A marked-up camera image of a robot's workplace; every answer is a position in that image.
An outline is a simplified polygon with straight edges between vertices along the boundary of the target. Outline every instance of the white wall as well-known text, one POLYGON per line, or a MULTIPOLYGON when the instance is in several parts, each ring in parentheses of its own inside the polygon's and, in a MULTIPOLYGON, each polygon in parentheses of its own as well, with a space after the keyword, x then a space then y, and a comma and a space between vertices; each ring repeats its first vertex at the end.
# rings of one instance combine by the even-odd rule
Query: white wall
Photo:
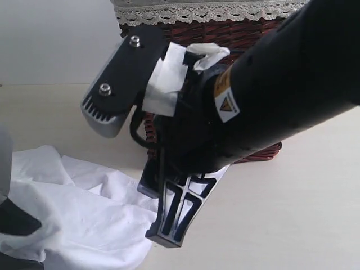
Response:
POLYGON ((0 84, 90 83, 120 40, 110 0, 0 0, 0 84))

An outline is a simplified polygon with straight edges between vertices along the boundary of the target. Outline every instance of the lace trim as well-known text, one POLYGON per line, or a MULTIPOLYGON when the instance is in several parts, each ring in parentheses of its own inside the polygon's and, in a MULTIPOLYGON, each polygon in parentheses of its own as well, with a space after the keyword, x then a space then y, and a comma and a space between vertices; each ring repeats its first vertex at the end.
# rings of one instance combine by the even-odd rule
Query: lace trim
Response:
POLYGON ((163 4, 146 7, 115 6, 115 12, 119 24, 129 26, 174 24, 176 21, 207 23, 210 20, 226 21, 228 19, 232 21, 259 20, 261 18, 273 20, 276 17, 288 17, 307 2, 309 0, 163 4))

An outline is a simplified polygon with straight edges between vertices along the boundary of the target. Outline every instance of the brown wicker basket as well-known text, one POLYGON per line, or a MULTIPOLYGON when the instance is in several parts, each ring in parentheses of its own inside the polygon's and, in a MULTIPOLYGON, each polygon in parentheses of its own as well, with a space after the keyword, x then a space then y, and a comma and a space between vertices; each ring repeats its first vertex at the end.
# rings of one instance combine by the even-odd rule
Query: brown wicker basket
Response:
MULTIPOLYGON (((184 22, 176 22, 175 24, 158 24, 168 41, 178 43, 182 46, 188 46, 192 43, 209 43, 214 42, 222 47, 236 49, 237 51, 246 51, 253 46, 259 38, 268 31, 277 27, 284 19, 277 18, 275 20, 260 19, 259 21, 234 22, 227 20, 224 22, 210 21, 206 23, 193 22, 187 24, 184 22)), ((125 37, 131 29, 128 25, 119 25, 125 37)), ((229 57, 222 60, 225 64, 232 64, 235 59, 239 58, 241 53, 232 53, 229 57)), ((156 130, 153 125, 153 115, 147 114, 145 118, 145 131, 148 141, 156 142, 156 130)), ((239 161, 243 163, 247 161, 265 161, 273 159, 282 147, 281 142, 253 154, 246 159, 239 161)), ((153 157, 153 151, 148 152, 149 157, 153 157)))

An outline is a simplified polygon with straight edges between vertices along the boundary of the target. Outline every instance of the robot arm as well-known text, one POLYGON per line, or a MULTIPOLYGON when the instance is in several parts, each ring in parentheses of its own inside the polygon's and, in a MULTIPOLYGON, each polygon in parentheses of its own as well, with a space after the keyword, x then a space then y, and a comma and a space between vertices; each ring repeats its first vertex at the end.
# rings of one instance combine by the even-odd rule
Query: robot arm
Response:
POLYGON ((137 27, 125 38, 90 87, 82 111, 94 130, 111 138, 137 106, 131 135, 157 151, 138 188, 159 198, 148 238, 181 246, 217 184, 208 173, 359 104, 360 50, 353 39, 359 8, 351 0, 312 0, 232 66, 216 64, 201 73, 194 64, 204 56, 167 44, 154 26, 137 27), (157 143, 136 132, 145 111, 156 115, 157 143), (194 193, 191 182, 206 188, 194 193), (179 221, 186 200, 192 207, 179 221))

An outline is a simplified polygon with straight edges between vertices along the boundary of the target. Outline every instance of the triangle warning symbol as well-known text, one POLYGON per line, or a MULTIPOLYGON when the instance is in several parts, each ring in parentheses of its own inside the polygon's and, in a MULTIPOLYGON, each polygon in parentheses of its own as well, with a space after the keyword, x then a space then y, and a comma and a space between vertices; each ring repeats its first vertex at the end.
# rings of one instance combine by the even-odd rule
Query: triangle warning symbol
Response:
POLYGON ((227 97, 224 99, 224 101, 220 107, 220 111, 232 111, 227 97))

